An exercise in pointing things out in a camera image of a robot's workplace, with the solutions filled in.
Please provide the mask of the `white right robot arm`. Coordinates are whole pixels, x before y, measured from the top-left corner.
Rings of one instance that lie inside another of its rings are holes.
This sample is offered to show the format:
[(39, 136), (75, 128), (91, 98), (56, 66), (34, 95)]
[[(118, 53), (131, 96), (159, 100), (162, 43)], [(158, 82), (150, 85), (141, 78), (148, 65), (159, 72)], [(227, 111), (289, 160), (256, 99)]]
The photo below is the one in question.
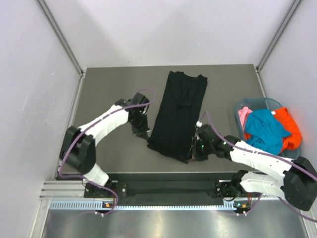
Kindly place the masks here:
[(215, 154), (254, 169), (239, 170), (230, 181), (217, 182), (217, 192), (223, 198), (262, 193), (285, 199), (302, 211), (309, 211), (317, 198), (317, 172), (304, 157), (275, 157), (230, 135), (224, 140), (216, 135), (197, 135), (193, 151), (198, 157)]

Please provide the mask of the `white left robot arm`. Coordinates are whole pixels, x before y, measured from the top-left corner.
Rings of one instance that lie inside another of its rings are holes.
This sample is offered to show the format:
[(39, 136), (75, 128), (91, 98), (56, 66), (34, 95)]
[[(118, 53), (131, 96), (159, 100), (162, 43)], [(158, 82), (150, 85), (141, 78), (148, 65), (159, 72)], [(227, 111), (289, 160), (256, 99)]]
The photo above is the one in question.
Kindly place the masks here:
[(130, 123), (132, 133), (148, 140), (147, 110), (149, 99), (136, 94), (133, 99), (120, 99), (110, 109), (93, 121), (80, 127), (71, 126), (66, 130), (59, 158), (76, 169), (85, 179), (95, 183), (100, 196), (112, 192), (109, 176), (97, 165), (96, 146), (108, 134), (121, 125)]

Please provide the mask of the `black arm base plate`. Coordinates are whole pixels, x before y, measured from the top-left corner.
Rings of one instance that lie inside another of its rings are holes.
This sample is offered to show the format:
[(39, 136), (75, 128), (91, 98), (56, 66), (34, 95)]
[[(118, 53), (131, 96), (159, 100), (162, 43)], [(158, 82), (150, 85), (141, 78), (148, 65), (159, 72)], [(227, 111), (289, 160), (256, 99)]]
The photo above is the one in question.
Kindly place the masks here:
[(221, 205), (216, 184), (231, 180), (233, 172), (110, 173), (106, 186), (121, 206)]

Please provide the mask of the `black t shirt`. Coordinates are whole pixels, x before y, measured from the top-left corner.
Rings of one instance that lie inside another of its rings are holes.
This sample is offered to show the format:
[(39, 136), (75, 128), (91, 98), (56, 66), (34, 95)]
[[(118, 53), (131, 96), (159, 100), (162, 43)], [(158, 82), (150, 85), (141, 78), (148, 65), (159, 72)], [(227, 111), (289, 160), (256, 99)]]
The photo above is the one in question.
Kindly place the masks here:
[(147, 147), (183, 163), (191, 160), (195, 126), (208, 78), (171, 71)]

